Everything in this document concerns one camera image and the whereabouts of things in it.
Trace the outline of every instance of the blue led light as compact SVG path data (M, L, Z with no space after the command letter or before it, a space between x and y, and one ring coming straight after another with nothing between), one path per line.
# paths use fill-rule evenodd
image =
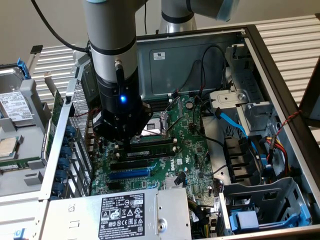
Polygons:
M121 100L121 102L122 102L123 104L125 104L125 103L127 102L127 97L124 96L124 95L121 95L121 96L120 96L120 100Z

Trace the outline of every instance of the blue pcie slot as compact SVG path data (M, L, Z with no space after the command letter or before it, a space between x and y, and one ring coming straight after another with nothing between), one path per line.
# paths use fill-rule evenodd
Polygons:
M150 177L150 169L148 168L130 169L127 171L112 172L109 174L110 180L129 179L129 178L138 178L138 177Z

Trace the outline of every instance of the green circuit board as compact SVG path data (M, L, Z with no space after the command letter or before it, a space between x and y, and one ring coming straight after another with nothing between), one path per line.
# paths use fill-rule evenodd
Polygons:
M116 192L127 192L142 189L158 190L167 189L168 185L174 184L173 181L184 171L186 173L186 192L190 199L196 200L199 204L213 204L214 194L208 194L208 187L213 186L213 179L205 177L202 173L211 173L210 161L206 158L208 151L207 140L191 131L189 123L193 123L193 111L186 108L187 102L194 103L194 98L189 96L180 97L181 104L174 104L168 111L170 124L175 122L179 116L182 118L169 131L167 137L177 139L177 153L174 156L160 157L148 160L148 166L154 167L150 171L150 177L134 177L121 180L110 180L109 174L112 173L110 165L118 163L115 154L115 144L109 143L103 147L103 154L93 160L94 180L91 186L91 195L110 194ZM196 127L199 129L199 110L195 111ZM111 190L109 183L120 182L121 188Z

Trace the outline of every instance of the motherboard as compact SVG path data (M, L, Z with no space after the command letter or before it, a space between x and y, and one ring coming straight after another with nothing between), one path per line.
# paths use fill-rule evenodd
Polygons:
M211 176L204 176L212 172L212 167L207 140L195 131L195 128L200 130L201 124L200 111L194 112L194 106L194 97L184 95L165 111L155 112L141 136L131 141L134 150L100 141L93 157L95 176L91 195L185 187L189 199L213 205L219 188ZM185 178L177 185L179 176Z

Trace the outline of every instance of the white wall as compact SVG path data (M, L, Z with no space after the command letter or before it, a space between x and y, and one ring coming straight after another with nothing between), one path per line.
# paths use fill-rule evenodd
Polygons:
M53 29L70 43L88 39L82 0L37 0ZM240 0L237 12L229 23L244 23L320 13L320 0ZM196 15L198 28L225 24ZM154 34L160 26L161 0L147 4L147 30ZM145 33L144 8L136 14L136 31ZM33 45L56 46L60 43L42 23L29 0L2 0L0 3L0 64L29 58Z

